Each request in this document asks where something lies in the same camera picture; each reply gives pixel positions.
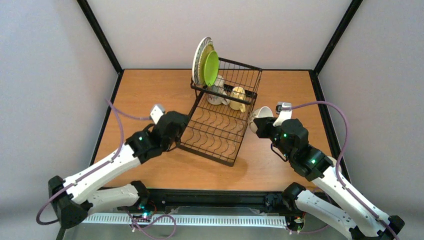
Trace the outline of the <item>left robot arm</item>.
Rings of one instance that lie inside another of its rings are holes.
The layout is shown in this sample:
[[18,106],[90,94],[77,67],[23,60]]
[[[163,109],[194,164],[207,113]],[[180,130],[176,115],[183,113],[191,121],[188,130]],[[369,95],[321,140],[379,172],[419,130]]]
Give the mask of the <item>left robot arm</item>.
[[56,221],[64,229],[83,222],[89,215],[115,207],[145,203],[149,192],[139,180],[117,188],[101,188],[122,173],[169,152],[189,123],[189,116],[177,111],[153,110],[153,123],[135,132],[120,148],[72,176],[58,175],[48,181],[48,193]]

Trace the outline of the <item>blue striped white plate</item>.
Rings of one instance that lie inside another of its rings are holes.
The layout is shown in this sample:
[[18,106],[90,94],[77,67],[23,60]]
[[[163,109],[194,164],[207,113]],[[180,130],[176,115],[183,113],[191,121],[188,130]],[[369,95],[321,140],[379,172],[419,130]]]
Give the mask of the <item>blue striped white plate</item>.
[[193,82],[196,85],[203,85],[204,81],[200,80],[199,77],[199,63],[200,63],[200,59],[201,59],[201,54],[204,50],[204,48],[212,41],[212,38],[207,36],[204,37],[200,43],[198,44],[195,53],[194,53],[194,57],[193,57],[193,62],[192,62],[192,69],[191,69],[191,79],[193,80]]

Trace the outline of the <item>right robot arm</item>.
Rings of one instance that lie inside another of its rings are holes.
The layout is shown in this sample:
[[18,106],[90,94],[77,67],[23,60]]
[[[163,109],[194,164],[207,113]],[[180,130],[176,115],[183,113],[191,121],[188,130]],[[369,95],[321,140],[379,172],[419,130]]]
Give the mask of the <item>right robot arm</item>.
[[327,193],[333,205],[294,182],[282,198],[288,208],[314,215],[348,240],[397,240],[405,225],[397,215],[388,215],[373,205],[343,177],[332,160],[309,144],[309,132],[298,119],[278,122],[275,117],[253,118],[250,129],[261,139],[270,139],[280,156],[296,173]]

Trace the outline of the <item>tall seashell mug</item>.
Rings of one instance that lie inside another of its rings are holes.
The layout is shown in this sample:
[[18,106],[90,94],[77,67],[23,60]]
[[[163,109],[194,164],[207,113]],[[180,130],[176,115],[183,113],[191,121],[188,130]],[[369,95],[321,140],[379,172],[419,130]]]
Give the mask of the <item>tall seashell mug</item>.
[[212,86],[208,86],[207,90],[211,91],[214,94],[208,93],[207,94],[207,101],[212,104],[212,105],[220,105],[220,104],[224,104],[224,105],[229,105],[230,100],[227,98],[222,97],[223,96],[227,96],[227,93],[225,92],[225,79],[221,76],[218,75],[217,78],[215,79],[215,82]]

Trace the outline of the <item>black wire dish rack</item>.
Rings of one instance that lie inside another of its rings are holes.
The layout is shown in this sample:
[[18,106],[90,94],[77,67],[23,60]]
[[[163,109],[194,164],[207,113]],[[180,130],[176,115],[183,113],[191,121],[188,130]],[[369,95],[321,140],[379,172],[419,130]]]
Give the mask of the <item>black wire dish rack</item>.
[[230,94],[233,88],[242,87],[245,97],[239,103],[245,105],[245,112],[222,103],[209,103],[207,97],[213,92],[207,86],[191,81],[190,87],[195,91],[196,99],[188,114],[189,123],[177,147],[232,167],[249,125],[248,119],[258,96],[262,71],[253,65],[222,57],[219,59],[218,74],[224,79],[224,98],[236,101]]

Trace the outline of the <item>white bowl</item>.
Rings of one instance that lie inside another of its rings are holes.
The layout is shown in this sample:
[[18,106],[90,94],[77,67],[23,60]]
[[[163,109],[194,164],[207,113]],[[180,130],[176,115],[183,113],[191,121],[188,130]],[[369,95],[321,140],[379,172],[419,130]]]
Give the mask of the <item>white bowl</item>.
[[258,126],[255,124],[255,119],[261,119],[261,118],[267,118],[267,117],[273,117],[273,112],[268,106],[260,107],[256,110],[254,110],[250,115],[248,119],[248,126],[252,133],[256,133],[258,130]]

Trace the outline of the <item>green plate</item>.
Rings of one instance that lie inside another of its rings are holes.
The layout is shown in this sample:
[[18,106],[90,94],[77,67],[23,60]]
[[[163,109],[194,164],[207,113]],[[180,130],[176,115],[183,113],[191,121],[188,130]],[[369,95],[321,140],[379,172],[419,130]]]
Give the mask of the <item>green plate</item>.
[[203,65],[203,78],[205,84],[210,87],[215,84],[215,80],[218,76],[220,66],[220,60],[218,53],[215,50],[212,50],[204,61]]

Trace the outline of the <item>yellow handled white mug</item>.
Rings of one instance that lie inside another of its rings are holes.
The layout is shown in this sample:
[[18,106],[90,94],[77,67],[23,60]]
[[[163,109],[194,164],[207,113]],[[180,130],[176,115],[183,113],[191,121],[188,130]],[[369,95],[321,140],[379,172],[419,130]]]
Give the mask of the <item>yellow handled white mug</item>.
[[[234,87],[230,93],[230,97],[244,101],[246,99],[246,92],[241,86]],[[235,111],[246,112],[246,104],[236,100],[230,100],[229,106]]]

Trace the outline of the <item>woven bamboo tray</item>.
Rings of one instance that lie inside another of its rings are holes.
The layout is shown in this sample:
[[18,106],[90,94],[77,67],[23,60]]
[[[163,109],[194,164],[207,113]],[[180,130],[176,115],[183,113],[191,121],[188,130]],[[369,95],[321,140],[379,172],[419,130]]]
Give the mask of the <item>woven bamboo tray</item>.
[[205,69],[206,58],[208,54],[214,50],[215,48],[213,46],[213,42],[210,41],[201,51],[200,60],[198,63],[198,68],[197,68],[197,76],[199,79],[199,85],[202,85],[202,86],[205,85],[204,69]]

